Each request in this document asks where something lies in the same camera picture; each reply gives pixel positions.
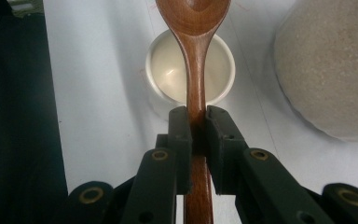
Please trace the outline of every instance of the wooden spoon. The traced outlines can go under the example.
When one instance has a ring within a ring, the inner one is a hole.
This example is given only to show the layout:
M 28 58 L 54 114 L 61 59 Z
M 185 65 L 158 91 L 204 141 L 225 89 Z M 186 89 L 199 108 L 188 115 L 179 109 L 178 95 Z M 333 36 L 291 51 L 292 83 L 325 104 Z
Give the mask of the wooden spoon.
M 211 178 L 203 138 L 206 112 L 204 66 L 212 37 L 230 0 L 157 0 L 158 9 L 181 47 L 187 72 L 187 110 L 193 135 L 193 189 L 185 196 L 185 223 L 213 223 Z

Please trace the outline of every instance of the cup rim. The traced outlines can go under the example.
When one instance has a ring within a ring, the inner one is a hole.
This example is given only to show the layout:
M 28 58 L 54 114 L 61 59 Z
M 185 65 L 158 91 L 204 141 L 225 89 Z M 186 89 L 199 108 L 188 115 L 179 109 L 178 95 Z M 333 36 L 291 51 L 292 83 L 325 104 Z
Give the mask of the cup rim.
M 166 30 L 163 33 L 161 33 L 150 45 L 149 50 L 147 52 L 146 55 L 146 61 L 145 61 L 145 71 L 146 71 L 146 76 L 147 79 L 151 85 L 151 87 L 153 88 L 153 90 L 155 91 L 155 93 L 161 97 L 164 100 L 169 101 L 172 104 L 176 104 L 176 105 L 186 105 L 186 102 L 182 103 L 179 101 L 174 100 L 173 98 L 171 98 L 169 95 L 165 94 L 157 85 L 155 79 L 153 79 L 152 77 L 152 71 L 151 71 L 151 60 L 152 60 L 152 53 L 154 51 L 154 49 L 156 48 L 157 43 L 159 42 L 160 39 L 166 37 L 167 35 L 173 35 L 173 33 L 171 32 L 171 30 Z M 235 79 L 235 73 L 236 73 L 236 68 L 235 68 L 235 62 L 234 62 L 234 57 L 232 56 L 232 52 L 229 49 L 228 45 L 226 44 L 226 42 L 218 35 L 213 35 L 213 40 L 215 40 L 224 50 L 225 54 L 228 56 L 228 62 L 229 62 L 229 67 L 230 67 L 230 74 L 228 77 L 228 82 L 227 85 L 225 86 L 224 90 L 217 95 L 216 97 L 214 97 L 212 100 L 207 101 L 206 105 L 215 105 L 218 102 L 220 102 L 225 96 L 227 96 L 227 94 L 229 93 L 229 91 L 232 88 L 232 85 L 234 83 L 234 79 Z

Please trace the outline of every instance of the white bowl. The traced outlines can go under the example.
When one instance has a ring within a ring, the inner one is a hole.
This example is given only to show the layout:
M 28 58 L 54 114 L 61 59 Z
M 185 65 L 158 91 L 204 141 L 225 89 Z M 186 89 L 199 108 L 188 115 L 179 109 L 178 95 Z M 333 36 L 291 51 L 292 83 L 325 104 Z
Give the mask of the white bowl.
M 170 110 L 186 105 L 186 66 L 182 51 L 170 30 L 159 35 L 146 56 L 146 83 L 149 102 L 164 119 Z M 222 38 L 215 35 L 205 61 L 205 101 L 215 105 L 230 91 L 235 77 L 231 51 Z

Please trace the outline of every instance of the white tabletop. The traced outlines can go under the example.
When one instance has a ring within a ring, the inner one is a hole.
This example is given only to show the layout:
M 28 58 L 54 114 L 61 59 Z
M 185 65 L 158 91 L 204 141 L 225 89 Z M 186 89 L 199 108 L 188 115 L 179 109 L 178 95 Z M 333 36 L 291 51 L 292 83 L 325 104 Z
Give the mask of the white tabletop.
M 304 187 L 318 193 L 327 183 L 358 187 L 358 145 L 303 120 L 277 81 L 274 33 L 294 1 L 231 0 L 217 34 L 237 73 L 217 106 L 230 113 L 250 147 L 272 152 Z M 68 189 L 91 180 L 116 187 L 136 174 L 156 135 L 168 130 L 147 102 L 144 80 L 147 49 L 167 26 L 155 0 L 44 4 Z M 240 223 L 233 199 L 213 197 L 215 223 Z

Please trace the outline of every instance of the metal bolt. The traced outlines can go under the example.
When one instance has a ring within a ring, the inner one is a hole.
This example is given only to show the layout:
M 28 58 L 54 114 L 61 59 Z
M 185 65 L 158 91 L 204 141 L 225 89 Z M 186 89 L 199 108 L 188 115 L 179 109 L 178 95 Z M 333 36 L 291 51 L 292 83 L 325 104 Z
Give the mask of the metal bolt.
M 155 161 L 164 161 L 168 158 L 168 153 L 164 150 L 155 151 L 152 154 L 152 158 Z
M 348 204 L 358 207 L 358 193 L 350 189 L 339 189 L 338 196 Z
M 103 197 L 103 190 L 99 187 L 91 187 L 83 190 L 79 201 L 84 204 L 95 203 Z
M 260 161 L 266 161 L 269 158 L 269 154 L 260 149 L 252 150 L 251 156 Z

